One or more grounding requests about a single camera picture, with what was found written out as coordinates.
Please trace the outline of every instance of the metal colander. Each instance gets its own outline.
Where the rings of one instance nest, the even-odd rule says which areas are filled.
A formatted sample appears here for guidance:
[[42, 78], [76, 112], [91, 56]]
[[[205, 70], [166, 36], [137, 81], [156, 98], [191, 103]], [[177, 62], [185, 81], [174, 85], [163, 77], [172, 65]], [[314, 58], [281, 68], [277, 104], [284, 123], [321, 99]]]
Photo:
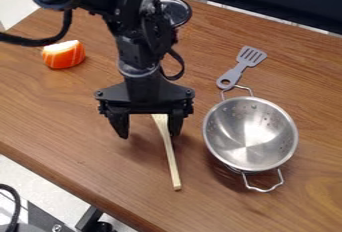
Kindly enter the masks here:
[[278, 168], [291, 158], [298, 144], [298, 130], [292, 118], [274, 103], [251, 97], [236, 97], [213, 107], [204, 120], [203, 135], [210, 152], [231, 170], [242, 174], [246, 187], [269, 192], [284, 183], [259, 189], [248, 184], [246, 173]]

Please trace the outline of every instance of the orange object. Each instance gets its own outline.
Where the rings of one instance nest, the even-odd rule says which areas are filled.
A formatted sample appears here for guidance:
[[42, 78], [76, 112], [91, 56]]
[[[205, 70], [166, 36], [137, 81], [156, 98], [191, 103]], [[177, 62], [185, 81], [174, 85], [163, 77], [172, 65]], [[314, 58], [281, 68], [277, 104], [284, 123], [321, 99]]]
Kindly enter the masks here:
[[70, 68], [84, 61], [83, 44], [78, 40], [45, 46], [42, 52], [45, 64], [53, 69]]

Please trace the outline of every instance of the black cable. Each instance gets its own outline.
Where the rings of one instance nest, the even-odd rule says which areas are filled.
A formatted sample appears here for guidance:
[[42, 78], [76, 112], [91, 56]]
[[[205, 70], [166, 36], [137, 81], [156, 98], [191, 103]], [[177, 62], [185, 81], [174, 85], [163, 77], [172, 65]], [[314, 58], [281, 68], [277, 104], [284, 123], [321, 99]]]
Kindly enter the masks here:
[[162, 75], [167, 79], [167, 80], [170, 80], [170, 81], [176, 81], [178, 79], [180, 79], [183, 75], [184, 75], [184, 72], [185, 72], [185, 62], [183, 60], [183, 58], [176, 52], [174, 51], [173, 49], [171, 49], [169, 51], [169, 54], [175, 59], [178, 61], [178, 63], [182, 66], [182, 69], [181, 71], [174, 75], [174, 76], [167, 76], [164, 72], [164, 69], [162, 67], [160, 67], [160, 72], [162, 73]]
[[6, 33], [0, 33], [0, 42], [6, 42], [15, 45], [22, 45], [26, 47], [39, 47], [54, 44], [61, 40], [66, 33], [69, 31], [70, 25], [72, 23], [72, 10], [64, 11], [63, 27], [61, 31], [53, 37], [43, 38], [43, 39], [30, 39], [23, 38], [20, 36], [14, 36]]
[[17, 228], [19, 215], [20, 215], [20, 208], [21, 208], [20, 196], [14, 188], [4, 185], [4, 184], [0, 184], [0, 190], [5, 190], [9, 192], [14, 198], [14, 203], [15, 203], [14, 213], [12, 216], [12, 220], [10, 224], [8, 225], [5, 232], [15, 232]]

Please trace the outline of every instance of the wooden table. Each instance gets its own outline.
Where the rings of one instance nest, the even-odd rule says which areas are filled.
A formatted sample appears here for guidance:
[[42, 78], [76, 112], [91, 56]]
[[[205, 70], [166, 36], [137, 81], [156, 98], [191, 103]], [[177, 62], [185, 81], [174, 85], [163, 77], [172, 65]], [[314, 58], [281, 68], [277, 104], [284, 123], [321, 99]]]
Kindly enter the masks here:
[[[181, 192], [172, 190], [150, 116], [133, 116], [125, 141], [98, 114], [93, 92], [122, 77], [105, 24], [81, 10], [66, 37], [85, 44], [88, 58], [78, 67], [53, 71], [39, 48], [0, 45], [0, 153], [140, 231], [340, 231], [342, 39], [190, 3], [194, 16], [176, 47], [187, 62], [179, 83], [197, 91], [196, 113], [174, 139]], [[39, 10], [11, 33], [52, 35], [61, 16]], [[203, 117], [220, 101], [215, 80], [235, 66], [244, 45], [269, 58], [248, 69], [241, 84], [287, 110], [300, 132], [298, 150], [282, 168], [285, 185], [270, 194], [245, 190], [202, 140]], [[169, 57], [163, 64], [170, 73], [178, 69]], [[277, 178], [252, 180], [267, 186]]]

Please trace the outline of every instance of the gray spatula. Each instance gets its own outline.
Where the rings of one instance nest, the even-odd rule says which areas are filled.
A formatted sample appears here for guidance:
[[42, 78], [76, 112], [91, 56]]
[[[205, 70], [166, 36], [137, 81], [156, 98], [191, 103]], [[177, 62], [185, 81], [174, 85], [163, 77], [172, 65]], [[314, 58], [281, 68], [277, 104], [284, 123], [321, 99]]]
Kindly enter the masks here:
[[237, 84], [247, 67], [255, 67], [267, 58], [267, 54], [256, 48], [245, 46], [236, 57], [238, 64], [217, 79], [217, 86], [222, 90], [230, 90]]

